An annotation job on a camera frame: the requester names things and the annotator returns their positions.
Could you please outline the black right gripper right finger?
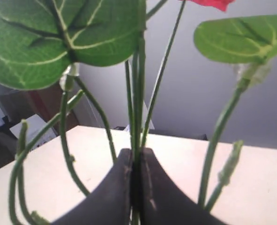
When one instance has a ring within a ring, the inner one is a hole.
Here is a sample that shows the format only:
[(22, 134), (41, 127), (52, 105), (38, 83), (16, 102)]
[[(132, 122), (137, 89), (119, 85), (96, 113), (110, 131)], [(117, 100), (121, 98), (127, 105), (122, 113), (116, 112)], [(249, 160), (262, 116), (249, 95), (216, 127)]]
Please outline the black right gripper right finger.
[(203, 210), (167, 175), (154, 151), (141, 151), (142, 225), (224, 225)]

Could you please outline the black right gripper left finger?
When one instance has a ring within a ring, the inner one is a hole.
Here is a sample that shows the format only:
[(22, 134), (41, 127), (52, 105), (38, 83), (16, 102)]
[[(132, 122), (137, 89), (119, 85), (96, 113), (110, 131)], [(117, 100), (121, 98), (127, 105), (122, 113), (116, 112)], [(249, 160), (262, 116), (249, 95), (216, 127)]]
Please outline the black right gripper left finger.
[(53, 225), (128, 225), (131, 211), (132, 151), (122, 149), (101, 183)]

